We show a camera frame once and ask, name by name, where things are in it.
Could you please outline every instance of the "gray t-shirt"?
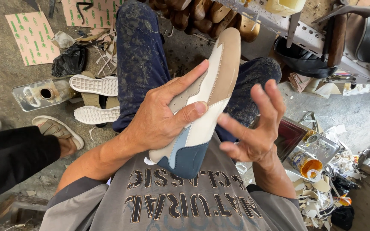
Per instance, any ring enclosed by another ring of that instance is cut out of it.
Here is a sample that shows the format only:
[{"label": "gray t-shirt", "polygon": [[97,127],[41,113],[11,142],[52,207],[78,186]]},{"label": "gray t-shirt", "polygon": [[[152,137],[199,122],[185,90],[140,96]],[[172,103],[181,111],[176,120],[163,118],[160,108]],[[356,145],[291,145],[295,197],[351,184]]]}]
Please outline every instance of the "gray t-shirt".
[{"label": "gray t-shirt", "polygon": [[244,186],[213,135],[201,169],[182,179],[135,155],[110,186],[81,178],[49,202],[40,231],[263,230],[305,231],[296,199]]}]

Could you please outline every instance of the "dirty floor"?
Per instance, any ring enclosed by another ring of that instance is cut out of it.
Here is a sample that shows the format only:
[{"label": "dirty floor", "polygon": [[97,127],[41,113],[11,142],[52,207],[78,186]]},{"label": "dirty floor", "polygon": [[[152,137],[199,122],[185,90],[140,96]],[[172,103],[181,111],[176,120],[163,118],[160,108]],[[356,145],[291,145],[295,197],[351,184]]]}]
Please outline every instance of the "dirty floor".
[{"label": "dirty floor", "polygon": [[[37,0],[36,2],[40,4],[42,11],[47,15],[49,1]],[[88,28],[66,26],[62,4],[57,3],[56,8],[54,18],[48,19],[54,33],[61,30],[76,38],[78,37],[78,30],[89,32]],[[35,116],[49,115],[69,125],[84,139],[85,147],[69,158],[56,161],[1,195],[0,202],[7,197],[8,193],[15,192],[26,195],[26,191],[35,191],[34,197],[50,199],[66,165],[71,164],[87,150],[111,139],[115,135],[110,124],[108,124],[105,128],[95,128],[92,132],[92,139],[90,138],[88,131],[93,126],[79,123],[73,116],[73,111],[83,106],[83,102],[72,104],[67,101],[53,107],[24,112],[13,98],[11,94],[13,87],[53,78],[50,64],[24,66],[18,46],[4,17],[6,14],[34,11],[22,0],[0,0],[0,119],[3,123],[3,129],[29,126]],[[159,20],[160,32],[164,34],[166,41],[164,49],[168,66],[172,69],[172,74],[176,73],[177,76],[181,76],[204,58],[209,57],[212,50],[211,43],[177,30],[174,30],[172,37],[167,37],[171,33],[172,26],[167,19],[160,18]],[[263,28],[255,42],[242,44],[242,54],[249,59],[267,56],[274,39],[275,35]],[[103,65],[95,63],[98,58],[97,51],[92,48],[89,49],[85,70],[94,74],[98,73]],[[279,88],[287,107],[285,116],[296,121],[301,119],[306,111],[314,111],[316,116],[329,116],[332,119],[327,117],[318,118],[322,127],[328,129],[334,125],[345,124],[347,132],[340,134],[339,138],[351,148],[353,153],[370,147],[370,93],[349,97],[332,95],[329,99],[322,99],[297,94],[287,83],[280,84]],[[249,172],[243,176],[246,184],[252,178]]]}]

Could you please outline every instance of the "person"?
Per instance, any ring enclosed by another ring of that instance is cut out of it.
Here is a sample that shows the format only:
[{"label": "person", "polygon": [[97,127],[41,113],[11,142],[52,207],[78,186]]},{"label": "person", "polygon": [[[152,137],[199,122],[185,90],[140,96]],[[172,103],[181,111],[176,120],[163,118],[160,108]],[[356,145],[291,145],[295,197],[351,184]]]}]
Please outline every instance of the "person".
[{"label": "person", "polygon": [[0,131],[0,194],[84,145],[79,135],[54,117],[41,115],[33,124]]},{"label": "person", "polygon": [[[187,180],[144,158],[207,111],[196,102],[173,115],[168,104],[208,60],[169,80],[156,14],[137,1],[119,8],[116,30],[121,116],[113,128],[121,133],[67,168],[40,231],[306,230],[273,144],[285,112],[279,66],[270,58],[240,66],[200,171]],[[247,128],[258,113],[259,126]],[[256,185],[244,185],[232,159],[252,162]]]}]

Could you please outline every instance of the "black plastic bag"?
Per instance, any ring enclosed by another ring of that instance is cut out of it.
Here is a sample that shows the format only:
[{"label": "black plastic bag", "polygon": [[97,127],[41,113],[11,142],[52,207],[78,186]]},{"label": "black plastic bag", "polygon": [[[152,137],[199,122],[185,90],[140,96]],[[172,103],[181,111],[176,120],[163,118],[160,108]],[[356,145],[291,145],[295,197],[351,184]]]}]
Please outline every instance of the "black plastic bag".
[{"label": "black plastic bag", "polygon": [[341,206],[332,212],[331,221],[334,225],[346,231],[352,228],[355,211],[352,206]]},{"label": "black plastic bag", "polygon": [[85,65],[86,48],[74,44],[54,59],[51,74],[55,77],[80,74]]},{"label": "black plastic bag", "polygon": [[336,195],[336,192],[332,189],[332,195],[334,197],[341,197],[347,194],[350,190],[358,190],[361,189],[356,183],[343,178],[340,174],[336,173],[336,179],[332,181],[333,185],[335,186],[336,190],[340,195]]}]

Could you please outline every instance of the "metal rack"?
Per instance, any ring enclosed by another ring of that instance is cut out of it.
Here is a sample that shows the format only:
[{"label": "metal rack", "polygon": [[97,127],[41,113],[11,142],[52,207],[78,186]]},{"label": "metal rack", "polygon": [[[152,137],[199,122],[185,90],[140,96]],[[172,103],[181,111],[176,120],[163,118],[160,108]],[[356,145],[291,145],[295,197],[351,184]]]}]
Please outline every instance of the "metal rack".
[{"label": "metal rack", "polygon": [[[277,14],[269,13],[264,6],[266,0],[252,0],[249,3],[244,3],[240,0],[215,0],[227,7],[236,10],[238,13],[252,19],[258,20],[261,26],[270,31],[279,34],[285,38],[288,37],[289,18],[282,17]],[[321,57],[322,48],[324,46],[325,36],[305,23],[299,21],[295,32],[294,43],[304,49]],[[342,63],[339,68],[352,74],[351,77],[329,79],[333,83],[364,83],[370,84],[370,64],[363,63],[352,59],[347,51],[342,56]]]}]

